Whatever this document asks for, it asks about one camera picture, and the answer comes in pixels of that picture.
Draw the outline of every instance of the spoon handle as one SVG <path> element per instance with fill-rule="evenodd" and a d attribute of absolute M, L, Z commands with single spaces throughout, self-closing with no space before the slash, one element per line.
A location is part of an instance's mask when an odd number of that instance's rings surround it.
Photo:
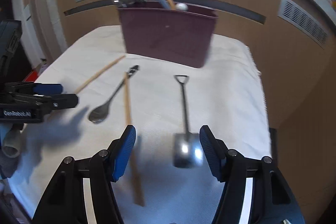
<path fill-rule="evenodd" d="M 128 72 L 127 72 L 127 76 L 128 79 L 131 78 L 137 71 L 139 70 L 139 66 L 135 65 L 133 67 L 131 67 Z M 116 90 L 113 92 L 113 94 L 111 95 L 111 97 L 106 101 L 106 103 L 109 103 L 112 101 L 113 97 L 117 94 L 117 92 L 122 88 L 122 86 L 124 85 L 125 80 L 122 80 L 120 82 L 120 84 L 118 85 L 118 87 L 116 88 Z"/>

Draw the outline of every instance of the table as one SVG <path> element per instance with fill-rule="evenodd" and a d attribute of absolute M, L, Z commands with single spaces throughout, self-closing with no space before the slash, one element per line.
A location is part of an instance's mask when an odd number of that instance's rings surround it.
<path fill-rule="evenodd" d="M 97 28 L 64 52 L 37 82 L 61 83 L 66 92 L 73 92 L 124 52 L 120 26 Z M 49 121 L 24 129 L 26 144 L 9 184 L 31 217 L 64 157 L 91 157 L 120 137 L 125 129 L 123 90 L 114 98 L 106 121 L 93 124 L 87 116 L 112 94 L 123 73 L 133 65 L 140 66 L 130 79 L 130 97 L 146 206 L 133 203 L 128 165 L 124 176 L 113 185 L 125 224 L 211 223 L 221 197 L 223 184 L 211 175 L 206 160 L 195 169 L 172 166 L 173 135 L 183 132 L 180 86 L 175 74 L 190 76 L 186 96 L 191 132 L 207 124 L 216 138 L 246 157 L 270 155 L 263 88 L 243 43 L 213 35 L 208 60 L 201 69 L 127 54 L 80 92 L 76 108 L 62 110 Z M 88 221 L 95 223 L 89 182 L 84 180 Z M 248 179 L 240 223 L 248 220 L 251 189 L 252 179 Z"/>

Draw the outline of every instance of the small metal shovel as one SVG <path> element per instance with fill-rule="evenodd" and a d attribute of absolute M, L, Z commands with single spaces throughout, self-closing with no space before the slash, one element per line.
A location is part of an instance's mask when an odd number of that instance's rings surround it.
<path fill-rule="evenodd" d="M 174 166 L 178 168 L 192 168 L 203 164 L 203 149 L 200 143 L 199 134 L 189 131 L 188 112 L 184 85 L 188 82 L 187 75 L 174 75 L 176 81 L 181 85 L 183 110 L 184 110 L 184 133 L 174 136 Z"/>

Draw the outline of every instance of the red object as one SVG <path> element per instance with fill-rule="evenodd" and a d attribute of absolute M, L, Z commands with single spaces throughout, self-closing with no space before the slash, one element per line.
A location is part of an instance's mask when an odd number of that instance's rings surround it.
<path fill-rule="evenodd" d="M 30 74 L 24 79 L 24 82 L 35 82 L 38 78 L 37 72 L 32 70 Z"/>
<path fill-rule="evenodd" d="M 218 18 L 215 10 L 191 4 L 187 12 L 167 10 L 149 1 L 118 11 L 127 53 L 203 67 Z"/>

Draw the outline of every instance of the metal spoon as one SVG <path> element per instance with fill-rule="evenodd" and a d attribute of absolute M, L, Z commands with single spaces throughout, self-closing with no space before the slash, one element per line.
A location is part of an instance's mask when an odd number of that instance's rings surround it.
<path fill-rule="evenodd" d="M 127 72 L 128 78 L 130 78 L 132 75 L 134 75 L 139 70 L 139 66 L 135 65 L 129 69 Z M 109 108 L 110 103 L 114 96 L 117 94 L 117 92 L 122 88 L 124 85 L 124 80 L 121 81 L 121 83 L 118 85 L 116 90 L 113 92 L 112 96 L 101 106 L 96 107 L 94 110 L 91 111 L 89 114 L 89 121 L 94 123 L 100 123 L 106 119 L 106 117 L 109 115 Z"/>
<path fill-rule="evenodd" d="M 174 136 L 174 166 L 178 168 L 192 168 L 203 164 L 203 149 L 199 134 L 189 131 L 189 121 L 185 98 L 184 85 L 188 82 L 187 75 L 174 75 L 181 85 L 183 110 L 184 110 L 184 133 Z"/>

